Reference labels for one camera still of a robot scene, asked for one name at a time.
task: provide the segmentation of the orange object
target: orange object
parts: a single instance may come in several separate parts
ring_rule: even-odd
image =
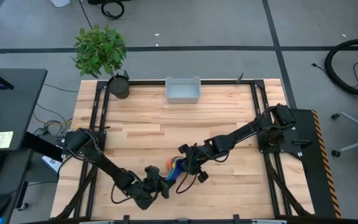
[[[165,165],[167,166],[168,172],[171,170],[171,163],[172,163],[172,158],[167,159],[167,163]]]

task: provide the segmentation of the white plastic bin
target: white plastic bin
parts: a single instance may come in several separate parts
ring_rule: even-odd
[[[55,7],[63,7],[68,5],[71,0],[50,0]]]
[[[168,103],[197,103],[201,96],[201,79],[172,78],[165,79],[165,97]]]

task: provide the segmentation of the rainbow object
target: rainbow object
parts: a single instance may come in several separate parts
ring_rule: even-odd
[[[169,173],[165,180],[177,180],[177,178],[183,172],[183,169],[181,168],[183,161],[183,157],[181,156],[175,156],[167,160],[167,170]]]

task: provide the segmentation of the potted plant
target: potted plant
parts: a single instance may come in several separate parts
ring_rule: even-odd
[[[121,69],[122,61],[126,58],[125,42],[122,35],[115,29],[105,26],[103,30],[95,25],[92,30],[80,29],[80,35],[75,37],[78,42],[74,45],[77,52],[75,67],[80,69],[80,75],[92,75],[99,78],[103,67],[107,74],[111,74],[108,81],[109,91],[119,99],[129,95],[129,77],[114,74]]]

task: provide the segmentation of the gray concrete floor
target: gray concrete floor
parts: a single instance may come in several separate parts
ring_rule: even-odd
[[[281,46],[332,46],[358,38],[358,1],[268,0]],[[133,0],[126,12],[109,21],[98,6],[84,2],[90,23],[117,27],[128,47],[247,45],[273,46],[262,1],[258,0]],[[5,0],[0,8],[0,49],[72,47],[80,27],[88,28],[80,4],[72,0],[62,8],[48,0]],[[358,141],[358,126],[329,116],[345,111],[358,118],[358,97],[344,93],[311,63],[323,66],[327,52],[283,52],[298,108],[319,114],[327,149]],[[72,53],[0,54],[0,68],[46,68],[46,83],[77,90],[81,78]],[[340,52],[333,66],[348,83],[354,83],[352,64],[358,52]],[[193,77],[282,78],[274,51],[216,50],[129,52],[123,69],[131,78]],[[39,104],[71,118],[76,94],[45,86]],[[42,120],[59,119],[35,109]],[[40,124],[31,121],[29,131]],[[358,218],[358,151],[329,161],[339,207],[344,218]],[[27,191],[28,210],[14,212],[11,223],[45,220],[50,215],[55,184],[36,185]]]

